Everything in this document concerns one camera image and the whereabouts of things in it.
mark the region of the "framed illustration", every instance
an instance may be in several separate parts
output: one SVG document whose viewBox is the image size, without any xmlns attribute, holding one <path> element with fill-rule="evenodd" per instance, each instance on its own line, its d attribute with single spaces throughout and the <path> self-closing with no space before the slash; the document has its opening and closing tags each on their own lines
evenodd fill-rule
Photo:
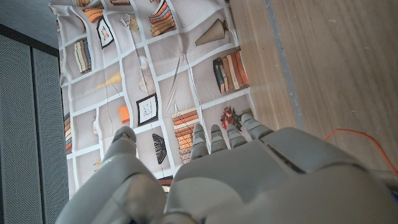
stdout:
<svg viewBox="0 0 398 224">
<path fill-rule="evenodd" d="M 101 41 L 102 49 L 104 49 L 104 47 L 108 46 L 109 44 L 111 44 L 114 41 L 111 29 L 105 22 L 104 17 L 102 17 L 98 21 L 97 33 L 98 33 L 98 37 Z"/>
<path fill-rule="evenodd" d="M 156 93 L 137 101 L 138 126 L 157 120 L 157 96 Z"/>
</svg>

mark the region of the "grey plastic casing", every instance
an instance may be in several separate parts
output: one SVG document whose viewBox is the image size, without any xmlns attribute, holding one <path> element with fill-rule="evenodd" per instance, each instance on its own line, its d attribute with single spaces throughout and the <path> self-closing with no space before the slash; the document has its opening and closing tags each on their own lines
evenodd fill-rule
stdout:
<svg viewBox="0 0 398 224">
<path fill-rule="evenodd" d="M 398 223 L 386 186 L 354 157 L 294 128 L 273 132 L 253 118 L 243 122 L 254 140 L 210 155 L 195 126 L 195 158 L 178 170 L 167 203 L 134 156 L 134 132 L 120 129 L 101 169 L 57 223 Z"/>
</svg>

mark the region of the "stacked books print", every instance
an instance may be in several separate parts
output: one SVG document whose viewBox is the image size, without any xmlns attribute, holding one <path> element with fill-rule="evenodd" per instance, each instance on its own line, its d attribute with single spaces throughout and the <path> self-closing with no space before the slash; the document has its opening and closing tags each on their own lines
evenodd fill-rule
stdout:
<svg viewBox="0 0 398 224">
<path fill-rule="evenodd" d="M 109 0 L 114 6 L 130 6 L 129 0 Z"/>
<path fill-rule="evenodd" d="M 75 43 L 75 58 L 80 73 L 91 70 L 91 57 L 87 41 L 79 40 Z"/>
<path fill-rule="evenodd" d="M 180 145 L 180 158 L 182 164 L 190 160 L 192 149 L 193 128 L 199 123 L 199 117 L 196 108 L 191 108 L 183 112 L 172 115 L 174 122 L 174 133 Z"/>
<path fill-rule="evenodd" d="M 153 37 L 165 33 L 169 29 L 175 27 L 172 11 L 166 1 L 162 1 L 153 15 L 149 16 L 150 25 Z"/>
<path fill-rule="evenodd" d="M 214 60 L 213 70 L 220 93 L 238 90 L 249 84 L 240 51 Z"/>
<path fill-rule="evenodd" d="M 67 150 L 67 154 L 72 151 L 72 133 L 70 131 L 70 113 L 63 117 L 63 122 L 65 123 L 65 147 Z"/>
</svg>

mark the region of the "grey wall panel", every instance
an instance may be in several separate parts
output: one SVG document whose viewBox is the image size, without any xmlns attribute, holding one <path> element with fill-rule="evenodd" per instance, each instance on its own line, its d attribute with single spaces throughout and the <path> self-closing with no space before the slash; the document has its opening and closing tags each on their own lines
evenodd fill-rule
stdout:
<svg viewBox="0 0 398 224">
<path fill-rule="evenodd" d="M 5 223 L 42 223 L 30 48 L 0 35 L 0 148 Z"/>
<path fill-rule="evenodd" d="M 69 200 L 58 58 L 33 49 L 34 80 L 46 223 L 55 223 Z"/>
</svg>

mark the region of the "grey robotic arm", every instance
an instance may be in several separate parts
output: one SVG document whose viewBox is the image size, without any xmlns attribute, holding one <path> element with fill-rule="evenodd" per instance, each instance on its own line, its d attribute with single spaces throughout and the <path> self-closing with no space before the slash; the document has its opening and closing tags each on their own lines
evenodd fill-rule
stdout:
<svg viewBox="0 0 398 224">
<path fill-rule="evenodd" d="M 191 162 L 167 201 L 135 158 L 134 132 L 120 129 L 57 223 L 398 223 L 388 190 L 355 158 L 297 129 L 242 119 L 252 141 L 229 125 L 231 150 L 217 125 L 210 150 L 195 126 Z"/>
</svg>

